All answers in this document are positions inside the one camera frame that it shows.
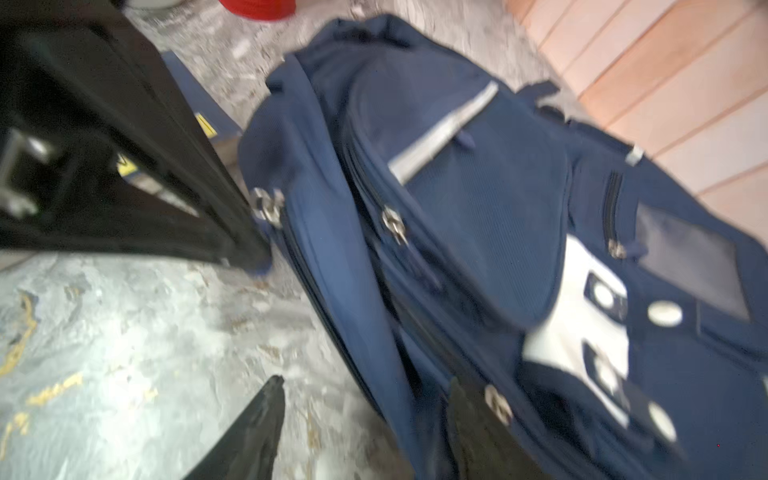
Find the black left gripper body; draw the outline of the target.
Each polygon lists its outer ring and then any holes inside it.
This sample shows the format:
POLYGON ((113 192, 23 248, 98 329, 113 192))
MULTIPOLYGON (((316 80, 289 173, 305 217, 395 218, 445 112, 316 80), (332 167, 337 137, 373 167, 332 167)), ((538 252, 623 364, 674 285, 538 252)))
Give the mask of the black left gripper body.
POLYGON ((1 5, 1 249, 271 263, 160 53, 115 1, 1 5))

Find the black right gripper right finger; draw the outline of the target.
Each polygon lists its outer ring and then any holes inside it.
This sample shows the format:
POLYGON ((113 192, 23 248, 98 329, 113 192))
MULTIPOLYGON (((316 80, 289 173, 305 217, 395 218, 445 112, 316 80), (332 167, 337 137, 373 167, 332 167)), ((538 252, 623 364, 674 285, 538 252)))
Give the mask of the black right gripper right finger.
POLYGON ((456 377, 447 407, 449 445, 460 479, 548 479, 485 400, 456 377))

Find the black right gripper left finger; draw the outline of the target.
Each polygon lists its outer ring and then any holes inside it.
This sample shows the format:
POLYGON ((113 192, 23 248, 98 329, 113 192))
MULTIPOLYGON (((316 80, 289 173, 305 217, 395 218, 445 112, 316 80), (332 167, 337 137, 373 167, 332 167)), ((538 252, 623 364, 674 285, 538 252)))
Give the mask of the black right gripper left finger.
POLYGON ((283 385, 282 376, 271 376, 185 479, 271 479, 285 418, 283 385))

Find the navy blue notebook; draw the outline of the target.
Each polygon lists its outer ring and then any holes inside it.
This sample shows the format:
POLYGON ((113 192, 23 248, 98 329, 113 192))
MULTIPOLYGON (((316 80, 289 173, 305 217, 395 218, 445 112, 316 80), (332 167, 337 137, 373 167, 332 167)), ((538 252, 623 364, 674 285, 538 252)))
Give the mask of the navy blue notebook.
POLYGON ((164 51, 161 57, 221 162, 227 167, 235 165, 242 136, 240 126, 213 99, 173 51, 164 51))

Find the navy blue student backpack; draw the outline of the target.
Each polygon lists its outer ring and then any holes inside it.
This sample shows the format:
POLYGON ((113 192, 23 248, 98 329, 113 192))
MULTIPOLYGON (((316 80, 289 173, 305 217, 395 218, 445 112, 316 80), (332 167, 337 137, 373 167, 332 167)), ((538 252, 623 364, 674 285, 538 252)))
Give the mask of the navy blue student backpack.
POLYGON ((451 379, 552 479, 767 475, 767 252, 645 152, 404 20, 267 77, 239 165, 418 479, 451 379))

